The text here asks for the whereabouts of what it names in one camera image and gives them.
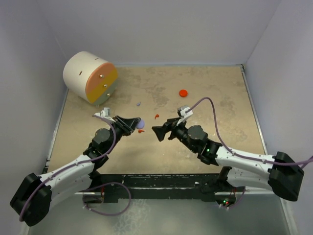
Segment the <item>purple earbud charging case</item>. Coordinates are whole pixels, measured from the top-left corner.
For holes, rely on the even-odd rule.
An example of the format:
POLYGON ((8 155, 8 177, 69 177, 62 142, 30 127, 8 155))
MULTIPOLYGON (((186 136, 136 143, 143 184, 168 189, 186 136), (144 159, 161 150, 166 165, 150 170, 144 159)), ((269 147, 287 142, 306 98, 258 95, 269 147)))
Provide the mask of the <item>purple earbud charging case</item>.
POLYGON ((138 130, 141 130, 144 128, 144 126, 145 126, 145 122, 144 122, 144 120, 141 119, 140 122, 137 124, 136 128, 138 130))

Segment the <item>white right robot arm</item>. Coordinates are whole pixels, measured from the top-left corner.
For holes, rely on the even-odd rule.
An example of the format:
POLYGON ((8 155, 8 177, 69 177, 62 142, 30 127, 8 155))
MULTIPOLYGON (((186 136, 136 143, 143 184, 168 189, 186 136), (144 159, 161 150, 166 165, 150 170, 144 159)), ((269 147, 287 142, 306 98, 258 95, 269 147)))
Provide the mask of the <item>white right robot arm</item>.
POLYGON ((169 140, 178 139, 202 163, 222 167, 217 180, 222 191, 233 187, 263 188, 285 200, 298 200, 304 170, 286 153, 258 155, 225 147, 209 139, 201 126, 186 128, 178 118, 168 119, 152 130, 159 141, 170 133, 169 140))

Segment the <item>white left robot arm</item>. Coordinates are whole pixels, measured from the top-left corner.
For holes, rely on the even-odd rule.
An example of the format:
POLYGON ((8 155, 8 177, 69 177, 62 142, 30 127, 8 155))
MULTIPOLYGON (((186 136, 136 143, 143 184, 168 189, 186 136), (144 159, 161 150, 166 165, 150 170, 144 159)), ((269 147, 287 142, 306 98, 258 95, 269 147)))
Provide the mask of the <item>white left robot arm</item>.
POLYGON ((11 208, 19 220, 29 227, 38 224, 50 209, 71 195, 88 190, 99 190, 101 181, 93 174, 108 160, 116 144, 123 136, 131 135, 141 118, 103 117, 109 128, 101 128, 89 143, 83 154, 75 160, 50 173, 27 175, 13 198, 11 208))

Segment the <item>orange round cap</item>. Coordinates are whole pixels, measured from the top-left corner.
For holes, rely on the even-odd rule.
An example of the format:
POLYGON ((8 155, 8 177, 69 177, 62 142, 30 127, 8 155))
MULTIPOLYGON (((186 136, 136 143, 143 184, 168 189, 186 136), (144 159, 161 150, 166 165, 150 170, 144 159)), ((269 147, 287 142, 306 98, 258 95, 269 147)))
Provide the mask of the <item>orange round cap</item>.
POLYGON ((187 97, 188 96, 188 91, 185 89, 182 89, 179 91, 180 97, 187 97))

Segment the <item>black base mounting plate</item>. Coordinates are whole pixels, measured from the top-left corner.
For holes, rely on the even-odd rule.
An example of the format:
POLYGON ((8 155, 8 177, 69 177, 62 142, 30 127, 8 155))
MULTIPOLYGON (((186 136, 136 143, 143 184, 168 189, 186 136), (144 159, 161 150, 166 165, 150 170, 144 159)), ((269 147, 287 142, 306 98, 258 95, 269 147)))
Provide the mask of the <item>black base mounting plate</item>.
POLYGON ((100 174, 92 175, 89 191, 104 189, 104 202, 119 199, 177 199, 215 202, 221 195, 214 194, 217 173, 209 174, 100 174))

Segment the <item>round white drawer cabinet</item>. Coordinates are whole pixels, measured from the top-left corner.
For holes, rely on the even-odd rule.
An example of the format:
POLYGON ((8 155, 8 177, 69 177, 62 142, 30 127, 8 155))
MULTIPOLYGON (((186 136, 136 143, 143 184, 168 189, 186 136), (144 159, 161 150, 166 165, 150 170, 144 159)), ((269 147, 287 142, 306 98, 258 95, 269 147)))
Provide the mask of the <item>round white drawer cabinet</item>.
POLYGON ((104 103, 114 92, 118 71, 115 65, 90 52, 72 56, 63 70, 65 85, 93 106, 104 103))

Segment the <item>aluminium rail right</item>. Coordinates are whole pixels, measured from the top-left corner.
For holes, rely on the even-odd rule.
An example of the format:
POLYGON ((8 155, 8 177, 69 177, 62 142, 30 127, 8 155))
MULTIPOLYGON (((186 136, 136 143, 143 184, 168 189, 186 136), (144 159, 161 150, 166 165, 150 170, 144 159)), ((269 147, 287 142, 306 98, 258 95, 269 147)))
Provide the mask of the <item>aluminium rail right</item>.
POLYGON ((264 174, 250 172, 239 168, 223 168, 214 181, 214 194, 225 195, 217 199, 220 207, 231 209, 239 204, 245 194, 275 194, 280 195, 275 186, 271 172, 264 174))

